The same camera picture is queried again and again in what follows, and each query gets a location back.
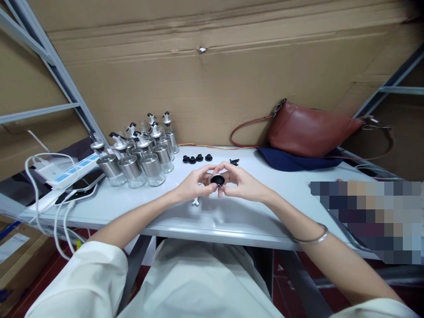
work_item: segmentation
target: brown leather bag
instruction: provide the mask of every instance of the brown leather bag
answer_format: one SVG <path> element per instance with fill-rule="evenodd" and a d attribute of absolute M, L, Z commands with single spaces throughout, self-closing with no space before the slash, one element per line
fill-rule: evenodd
<path fill-rule="evenodd" d="M 391 127 L 372 125 L 372 116 L 349 118 L 323 110 L 302 107 L 286 99 L 277 104 L 273 114 L 241 124 L 234 129 L 230 136 L 232 143 L 239 147 L 259 147 L 238 144 L 232 137 L 238 129 L 270 118 L 274 118 L 267 134 L 271 146 L 302 157 L 324 157 L 361 127 L 383 129 L 389 140 L 389 148 L 383 155 L 367 160 L 381 158 L 394 145 Z"/>

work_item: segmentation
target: electronic device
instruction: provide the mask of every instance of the electronic device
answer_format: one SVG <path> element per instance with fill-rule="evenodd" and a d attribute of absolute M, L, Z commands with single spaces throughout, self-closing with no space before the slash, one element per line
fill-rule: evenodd
<path fill-rule="evenodd" d="M 93 197 L 96 196 L 98 191 L 98 184 L 95 184 L 93 187 L 91 187 L 89 190 L 87 191 L 83 191 L 83 192 L 76 192 L 73 196 L 71 196 L 69 199 L 67 199 L 62 206 L 66 206 L 67 204 L 69 204 L 69 202 L 71 201 L 75 201 L 77 202 L 82 202 L 82 201 L 86 201 L 89 200 Z M 60 205 L 62 203 L 62 201 L 69 195 L 69 193 L 64 192 L 60 197 L 57 198 L 56 202 L 54 203 L 55 205 Z"/>
<path fill-rule="evenodd" d="M 105 177 L 105 174 L 100 169 L 96 169 L 92 172 L 87 173 L 73 185 L 65 190 L 66 194 L 71 193 L 73 190 L 79 192 L 85 192 L 94 187 L 100 180 Z"/>

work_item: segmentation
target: white sleeve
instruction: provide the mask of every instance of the white sleeve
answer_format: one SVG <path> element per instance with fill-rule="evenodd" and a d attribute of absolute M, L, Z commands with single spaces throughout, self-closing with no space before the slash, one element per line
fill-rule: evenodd
<path fill-rule="evenodd" d="M 120 248 L 95 241 L 85 243 L 25 317 L 114 317 L 127 272 L 127 258 Z"/>
<path fill-rule="evenodd" d="M 406 305 L 388 298 L 378 298 L 346 308 L 330 318 L 420 318 Z"/>

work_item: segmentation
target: bangle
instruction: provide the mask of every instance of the bangle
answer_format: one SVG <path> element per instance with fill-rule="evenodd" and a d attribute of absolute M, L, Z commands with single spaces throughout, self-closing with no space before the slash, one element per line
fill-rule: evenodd
<path fill-rule="evenodd" d="M 324 234 L 321 235 L 319 238 L 312 240 L 312 241 L 302 241 L 302 240 L 298 240 L 298 239 L 295 239 L 295 238 L 293 238 L 293 240 L 296 241 L 297 243 L 300 243 L 300 244 L 316 244 L 316 243 L 320 243 L 320 242 L 324 241 L 327 238 L 327 236 L 330 232 L 328 231 L 328 228 L 324 224 L 321 224 L 321 223 L 318 223 L 318 222 L 317 222 L 317 224 L 321 225 L 325 230 Z"/>

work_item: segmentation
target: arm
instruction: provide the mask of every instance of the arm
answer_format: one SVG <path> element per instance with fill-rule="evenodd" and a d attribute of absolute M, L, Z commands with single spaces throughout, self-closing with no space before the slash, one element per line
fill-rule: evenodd
<path fill-rule="evenodd" d="M 224 185 L 219 196 L 240 197 L 262 202 L 270 208 L 296 239 L 309 241 L 321 237 L 323 228 L 293 207 L 285 199 L 260 183 L 242 168 L 227 162 L 218 165 L 214 174 L 226 169 L 228 182 L 237 188 Z M 321 272 L 349 299 L 358 304 L 376 298 L 390 298 L 401 303 L 394 290 L 352 249 L 330 234 L 317 244 L 300 244 Z"/>
<path fill-rule="evenodd" d="M 204 182 L 204 176 L 208 175 L 207 171 L 215 167 L 215 165 L 206 165 L 193 170 L 174 190 L 121 215 L 92 235 L 87 242 L 98 241 L 124 248 L 166 209 L 177 203 L 193 200 L 196 197 L 208 196 L 215 192 L 215 183 L 205 187 L 199 186 L 199 182 Z"/>

